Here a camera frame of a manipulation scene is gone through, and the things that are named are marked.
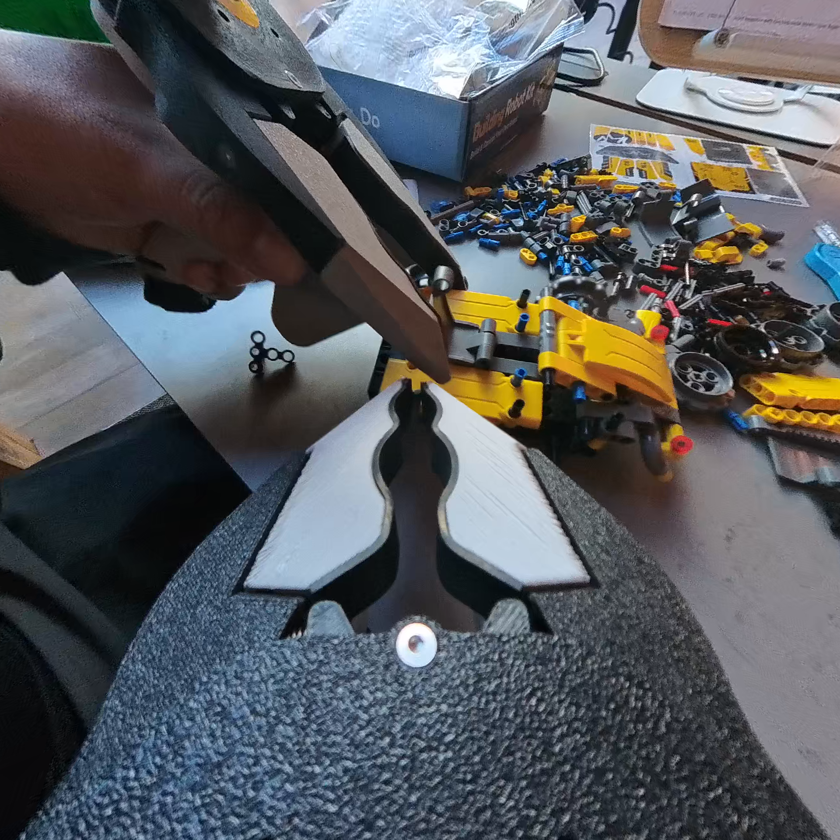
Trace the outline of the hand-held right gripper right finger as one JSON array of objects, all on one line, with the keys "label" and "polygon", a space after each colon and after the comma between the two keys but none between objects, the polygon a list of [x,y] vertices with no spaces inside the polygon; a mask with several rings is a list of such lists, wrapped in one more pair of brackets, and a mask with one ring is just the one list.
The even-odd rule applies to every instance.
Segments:
[{"label": "hand-held right gripper right finger", "polygon": [[440,385],[427,383],[423,393],[434,405],[432,433],[448,474],[437,505],[444,543],[519,592],[588,585],[525,447]]}]

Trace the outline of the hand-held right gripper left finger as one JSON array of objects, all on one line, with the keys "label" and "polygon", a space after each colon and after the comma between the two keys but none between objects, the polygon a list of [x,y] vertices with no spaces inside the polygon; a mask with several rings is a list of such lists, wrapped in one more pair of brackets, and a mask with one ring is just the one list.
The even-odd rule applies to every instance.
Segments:
[{"label": "hand-held right gripper left finger", "polygon": [[307,460],[245,578],[247,592],[315,595],[385,545],[393,499],[382,454],[414,395],[398,381],[325,434]]}]

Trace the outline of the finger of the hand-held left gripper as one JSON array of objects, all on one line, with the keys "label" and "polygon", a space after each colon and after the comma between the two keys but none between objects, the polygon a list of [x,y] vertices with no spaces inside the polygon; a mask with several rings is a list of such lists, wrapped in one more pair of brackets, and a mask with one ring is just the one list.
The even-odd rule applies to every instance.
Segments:
[{"label": "finger of the hand-held left gripper", "polygon": [[[364,322],[436,382],[447,382],[449,328],[430,293],[418,288],[417,272],[426,271],[394,256],[331,159],[281,122],[255,124],[276,153],[280,182],[301,205],[279,225],[309,266],[298,283],[275,288],[271,317],[280,334],[308,347]],[[428,276],[451,286],[455,278],[444,266]]]},{"label": "finger of the hand-held left gripper", "polygon": [[395,257],[433,275],[444,266],[454,272],[454,288],[466,290],[457,259],[432,225],[399,174],[362,127],[339,115],[331,167],[373,225],[385,235]]}]

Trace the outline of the black brick connector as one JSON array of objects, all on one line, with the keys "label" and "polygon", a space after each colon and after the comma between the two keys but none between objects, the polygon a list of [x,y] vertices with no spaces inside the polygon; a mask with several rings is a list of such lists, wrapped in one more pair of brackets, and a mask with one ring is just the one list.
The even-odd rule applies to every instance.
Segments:
[{"label": "black brick connector", "polygon": [[254,376],[263,376],[266,363],[294,364],[296,355],[292,350],[279,350],[266,344],[266,335],[259,330],[253,331],[250,336],[250,347],[248,370]]}]

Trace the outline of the yellow toy brick vehicle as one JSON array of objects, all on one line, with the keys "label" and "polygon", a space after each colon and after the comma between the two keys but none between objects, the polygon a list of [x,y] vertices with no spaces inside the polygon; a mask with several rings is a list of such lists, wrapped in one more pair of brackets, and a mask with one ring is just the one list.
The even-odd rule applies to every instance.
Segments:
[{"label": "yellow toy brick vehicle", "polygon": [[409,277],[433,305],[448,341],[444,392],[509,431],[540,434],[552,459],[637,445],[647,471],[672,479],[693,441],[680,420],[665,328],[641,334],[549,291],[535,301],[456,289],[453,272]]}]

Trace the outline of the grey desk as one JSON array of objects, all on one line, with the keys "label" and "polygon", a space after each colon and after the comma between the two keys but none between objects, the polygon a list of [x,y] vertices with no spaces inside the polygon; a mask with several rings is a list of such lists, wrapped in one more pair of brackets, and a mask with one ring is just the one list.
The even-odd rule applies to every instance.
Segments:
[{"label": "grey desk", "polygon": [[[176,316],[143,299],[127,270],[71,275],[80,292],[251,489],[281,455],[359,408],[379,336],[366,326],[296,349],[294,374],[258,385],[246,333],[268,321],[272,288]],[[713,418],[688,418],[696,452],[669,483],[628,445],[563,469],[625,524],[690,604],[763,746],[838,838],[838,540],[767,455]]]}]

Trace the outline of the person's left hand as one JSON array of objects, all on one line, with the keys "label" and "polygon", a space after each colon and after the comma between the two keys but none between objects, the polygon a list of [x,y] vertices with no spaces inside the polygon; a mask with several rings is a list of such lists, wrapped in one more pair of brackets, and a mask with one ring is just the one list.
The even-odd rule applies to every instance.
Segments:
[{"label": "person's left hand", "polygon": [[2,30],[2,204],[71,245],[165,267],[220,300],[308,265],[256,205],[190,154],[107,45]]}]

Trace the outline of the blue toy box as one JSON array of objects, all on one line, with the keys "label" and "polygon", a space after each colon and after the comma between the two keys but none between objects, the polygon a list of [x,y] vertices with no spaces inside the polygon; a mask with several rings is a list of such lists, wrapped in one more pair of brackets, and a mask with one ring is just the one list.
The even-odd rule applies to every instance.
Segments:
[{"label": "blue toy box", "polygon": [[546,111],[561,46],[467,98],[322,67],[326,81],[392,162],[449,180],[476,175]]}]

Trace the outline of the clear plastic bags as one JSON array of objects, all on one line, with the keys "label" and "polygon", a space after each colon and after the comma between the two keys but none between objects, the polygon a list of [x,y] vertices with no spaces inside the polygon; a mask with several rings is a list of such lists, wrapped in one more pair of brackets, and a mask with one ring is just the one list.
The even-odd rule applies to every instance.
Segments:
[{"label": "clear plastic bags", "polygon": [[467,98],[546,57],[585,26],[572,1],[341,1],[302,20],[322,68]]}]

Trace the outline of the person's legs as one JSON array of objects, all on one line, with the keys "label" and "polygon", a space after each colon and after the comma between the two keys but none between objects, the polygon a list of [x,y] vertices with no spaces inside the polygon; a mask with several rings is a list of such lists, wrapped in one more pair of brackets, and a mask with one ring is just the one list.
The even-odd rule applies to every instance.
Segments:
[{"label": "person's legs", "polygon": [[152,604],[248,494],[168,398],[2,481],[2,838],[65,775]]}]

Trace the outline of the pile of loose toy bricks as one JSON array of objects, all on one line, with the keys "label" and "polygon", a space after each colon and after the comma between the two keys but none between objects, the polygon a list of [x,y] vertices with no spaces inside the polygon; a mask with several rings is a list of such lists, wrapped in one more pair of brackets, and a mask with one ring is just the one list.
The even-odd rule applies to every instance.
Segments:
[{"label": "pile of loose toy bricks", "polygon": [[740,267],[784,235],[739,221],[708,181],[621,183],[585,154],[496,173],[426,215],[448,245],[516,252],[535,277],[506,298],[549,291],[637,334],[665,328],[679,415],[838,459],[838,378],[814,374],[838,350],[832,310]]}]

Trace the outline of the yellow sticker sheet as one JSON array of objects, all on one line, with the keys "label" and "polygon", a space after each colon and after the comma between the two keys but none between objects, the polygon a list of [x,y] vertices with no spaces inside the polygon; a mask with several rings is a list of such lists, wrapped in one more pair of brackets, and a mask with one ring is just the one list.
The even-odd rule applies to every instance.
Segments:
[{"label": "yellow sticker sheet", "polygon": [[681,191],[708,181],[725,196],[808,207],[778,151],[768,145],[594,123],[590,155],[597,171],[621,183],[654,182]]}]

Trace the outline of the light blue curved brick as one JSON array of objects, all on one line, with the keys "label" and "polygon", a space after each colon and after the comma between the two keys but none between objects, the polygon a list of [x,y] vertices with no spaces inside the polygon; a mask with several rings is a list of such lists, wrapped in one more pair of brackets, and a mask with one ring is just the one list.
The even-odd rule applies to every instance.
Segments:
[{"label": "light blue curved brick", "polygon": [[804,255],[803,261],[839,301],[839,246],[818,242]]}]

